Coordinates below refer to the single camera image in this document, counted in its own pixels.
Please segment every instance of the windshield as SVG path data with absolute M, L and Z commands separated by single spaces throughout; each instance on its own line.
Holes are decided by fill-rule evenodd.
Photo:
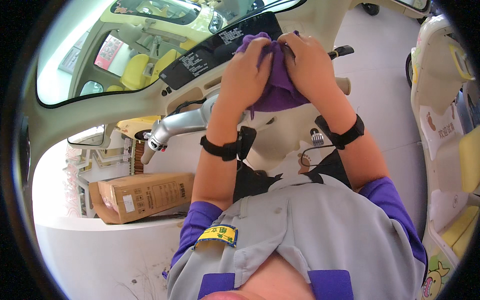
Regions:
M 225 27 L 304 1 L 72 0 L 40 48 L 38 98 L 55 108 L 80 96 L 143 89 Z
M 200 4 L 187 0 L 118 0 L 110 11 L 158 19 L 175 24 L 189 24 L 200 14 Z

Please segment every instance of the black display panel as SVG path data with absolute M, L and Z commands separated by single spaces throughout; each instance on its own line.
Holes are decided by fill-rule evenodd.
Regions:
M 261 31 L 266 32 L 272 40 L 282 34 L 273 12 L 255 15 L 207 38 L 166 67 L 160 78 L 177 90 L 208 70 L 229 61 L 245 35 L 256 35 Z

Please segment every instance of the purple sleeve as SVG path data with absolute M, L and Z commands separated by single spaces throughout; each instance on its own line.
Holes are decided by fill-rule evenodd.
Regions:
M 427 265 L 425 248 L 391 179 L 383 177 L 369 182 L 360 190 L 359 194 L 383 209 L 390 219 L 394 219 L 402 225 L 412 247 L 413 256 Z
M 196 201 L 190 205 L 180 231 L 180 246 L 173 255 L 170 267 L 180 259 L 187 249 L 195 244 L 205 229 L 209 228 L 222 212 L 216 205 L 208 202 Z

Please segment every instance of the yellow name badge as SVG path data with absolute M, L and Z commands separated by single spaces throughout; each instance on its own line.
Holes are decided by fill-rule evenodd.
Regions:
M 193 246 L 192 250 L 197 247 L 197 244 L 206 240 L 219 240 L 224 242 L 230 247 L 237 246 L 238 229 L 231 225 L 217 225 L 207 228 L 202 235 L 198 238 L 197 242 Z

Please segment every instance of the cardboard box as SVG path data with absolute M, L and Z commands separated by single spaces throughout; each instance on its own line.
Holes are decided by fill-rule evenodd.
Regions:
M 97 215 L 105 223 L 123 224 L 190 202 L 193 174 L 137 174 L 92 182 L 88 189 Z

